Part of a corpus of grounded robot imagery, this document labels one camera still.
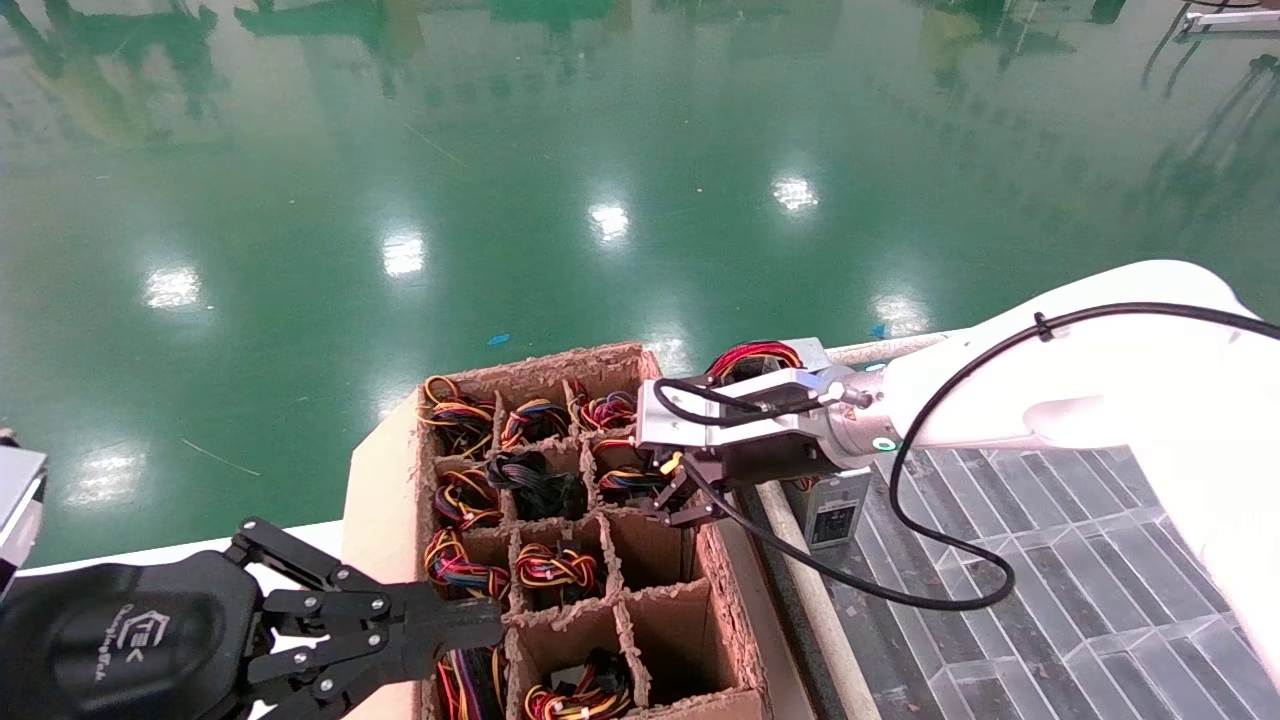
green epoxy floor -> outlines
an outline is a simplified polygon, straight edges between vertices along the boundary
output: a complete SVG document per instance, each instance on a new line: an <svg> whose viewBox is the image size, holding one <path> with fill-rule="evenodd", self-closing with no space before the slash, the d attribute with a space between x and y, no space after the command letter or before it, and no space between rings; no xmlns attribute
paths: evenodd
<svg viewBox="0 0 1280 720"><path fill-rule="evenodd" d="M335 519L430 373L946 329L1151 256L1280 316L1280 118L1213 114L1280 42L1149 60L1180 3L1075 3L0 0L35 560Z"/></svg>

white robotic arm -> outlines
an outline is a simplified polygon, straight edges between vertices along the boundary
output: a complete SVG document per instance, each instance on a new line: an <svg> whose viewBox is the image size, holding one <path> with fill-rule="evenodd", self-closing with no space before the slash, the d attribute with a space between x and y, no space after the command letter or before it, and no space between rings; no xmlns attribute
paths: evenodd
<svg viewBox="0 0 1280 720"><path fill-rule="evenodd" d="M806 363L713 393L646 383L636 439L655 450L689 448L685 455L722 487L858 468L897 448L931 398L952 384L911 447L1129 445L1272 678L1280 678L1280 618L1272 610L1280 591L1280 574L1272 574L1280 568L1280 478L1277 465L1258 459L1280 416L1280 342L1160 314L1129 311L1066 327L1044 320L1128 302L1254 318L1203 268L1137 263L1047 292L873 372ZM1033 333L983 359L1038 323L1038 340ZM956 382L977 359L980 368ZM717 396L746 404L733 407ZM669 519L687 520L690 511L682 512Z"/></svg>

black wire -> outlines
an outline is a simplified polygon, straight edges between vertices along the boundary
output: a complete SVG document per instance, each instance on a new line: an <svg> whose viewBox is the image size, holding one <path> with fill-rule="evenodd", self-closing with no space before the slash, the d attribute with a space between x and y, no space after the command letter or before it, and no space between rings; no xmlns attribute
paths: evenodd
<svg viewBox="0 0 1280 720"><path fill-rule="evenodd" d="M675 388L681 392L687 392L690 395L696 395L703 400L709 400L719 405L727 405L730 407L736 407L742 410L742 415L736 418L717 418L714 415L699 415L698 413L690 413L684 407L675 404L671 397L663 392L663 388ZM822 404L817 400L803 400L799 402L788 402L785 405L778 405L772 410L762 410L759 405L754 402L748 402L737 397L730 397L724 393L716 392L704 387L687 383L685 380L676 380L671 378L662 378L654 380L653 395L658 398L658 402L667 409L668 413L680 418L681 420L689 420L690 423L696 423L699 425L714 425L717 428L736 428L737 425L745 425L748 423L756 423L759 420L769 420L773 418L781 418L783 415L795 415L796 413L808 413L809 410L817 410L822 407Z"/></svg>
<svg viewBox="0 0 1280 720"><path fill-rule="evenodd" d="M1228 10L1230 10L1233 8L1235 8L1235 9L1257 8L1258 5L1262 4L1262 3L1230 3L1230 1L1228 1L1228 3L1210 3L1208 0L1184 0L1184 1L1185 3L1190 3L1192 5L1202 5L1204 8L1222 8L1222 9L1228 9Z"/></svg>
<svg viewBox="0 0 1280 720"><path fill-rule="evenodd" d="M902 468L906 462L906 454L910 451L911 445L915 442L916 436L920 434L920 429L924 423L929 419L929 415L937 410L938 405L960 386L969 375L975 370L995 360L998 355L1010 350L1011 347L1027 342L1028 340L1037 338L1044 329L1053 331L1059 328L1065 328L1083 320L1091 320L1094 318L1107 318L1111 315L1169 315L1175 318L1188 318L1193 320L1202 320L1206 323L1215 323L1219 325L1226 325L1230 328L1236 328L1240 331L1261 334L1272 340L1280 341L1280 327L1272 325L1265 320L1257 318L1248 318L1245 315L1236 315L1235 313L1226 313L1224 310L1213 310L1211 307L1197 307L1194 305L1178 305L1172 302L1116 302L1111 305L1098 305L1096 307L1085 307L1084 310L1075 310L1073 313L1066 313L1065 315L1059 315L1056 318L1046 318L1036 325L1030 325L1024 331L1014 333L1012 336L1000 341L998 343L989 347L982 355L978 355L964 368L960 368L947 382L942 383L941 387L933 393L932 397L920 407L920 411L911 420L911 427L908 428L906 433L902 436L902 442L899 445L897 456L893 459L893 468L888 477L888 500L890 507L893 510L893 515L897 519L914 530L927 538L937 541L942 544L955 547L957 550L964 550L972 555L982 557L988 562L1000 568L1005 574L1005 582L996 588L996 591L987 593L982 597L973 600L937 600L932 597L906 594L892 588L886 588L884 585L876 584L872 580L858 578L856 575L850 575L837 570L829 565L819 562L813 559L806 552L796 550L790 543L782 541L773 533L765 530L764 528L756 525L741 512L739 512L732 505L724 501L723 497L712 487L707 478L704 478L698 469L691 462L681 462L685 471L694 480L703 492L708 495L710 501L716 503L730 519L732 519L744 529L760 538L765 543L771 544L783 555L791 557L792 560L806 565L819 574L826 575L838 583L846 584L854 589L863 591L868 594L888 600L891 602L900 602L902 605L909 605L913 607L922 607L925 610L950 610L950 611L963 611L963 610L979 610L995 605L1009 596L1014 589L1014 569L1007 560L978 547L970 544L960 538L951 537L941 530L928 528L916 523L906 515L902 510L902 503L899 498L899 488L901 486ZM657 393L659 400L663 397L662 393Z"/></svg>

cardboard box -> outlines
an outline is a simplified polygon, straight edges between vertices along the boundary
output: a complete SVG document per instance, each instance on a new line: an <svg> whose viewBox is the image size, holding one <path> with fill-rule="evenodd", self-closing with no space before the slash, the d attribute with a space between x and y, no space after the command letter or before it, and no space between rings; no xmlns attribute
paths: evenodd
<svg viewBox="0 0 1280 720"><path fill-rule="evenodd" d="M463 392L493 398L493 452L507 413L520 404L547 397L567 405L571 379L582 382L593 397L616 389L635 393L643 379L659 377L659 369L652 354L623 343L449 377ZM431 507L436 475L476 465L442 456L434 429L420 421L425 401L419 388L352 459L343 559L381 582L426 579L422 551L439 529ZM500 524L462 534L474 560L506 557L509 570L525 543L570 538L598 555L607 571L603 597L568 607L558 606L554 596L520 587L512 571L509 607L502 620L507 720L522 719L521 703L534 683L550 671L581 665L594 647L621 652L627 660L636 706L628 717L769 720L764 665L717 525L664 528L600 497L596 477L602 469L591 445L626 434L589 432L575 419L567 436L526 446L547 455L557 469L581 473L589 502L585 518L522 520L511 493L503 491ZM352 717L443 719L435 687L425 682L383 688Z"/></svg>

robotic arm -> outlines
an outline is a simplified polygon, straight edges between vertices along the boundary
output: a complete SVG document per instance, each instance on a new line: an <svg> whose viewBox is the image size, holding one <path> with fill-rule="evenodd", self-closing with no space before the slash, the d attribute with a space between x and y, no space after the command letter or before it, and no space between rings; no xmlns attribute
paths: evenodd
<svg viewBox="0 0 1280 720"><path fill-rule="evenodd" d="M18 578L38 528L44 456L0 447L0 707L15 720L337 719L378 688L421 680L454 648L502 641L494 600L444 602L381 584L250 518L224 552ZM244 568L298 583L262 597ZM274 635L321 638L273 652Z"/></svg>
<svg viewBox="0 0 1280 720"><path fill-rule="evenodd" d="M1080 313L1097 306L1117 310ZM1208 311L1185 316L1184 306ZM636 441L672 482L649 512L677 527L716 520L722 502L689 502L699 487L855 469L906 446L1129 445L1280 676L1280 483L1272 462L1252 457L1274 442L1280 414L1280 329L1253 318L1208 270L1155 260L861 370L819 356L731 384L652 380Z"/></svg>

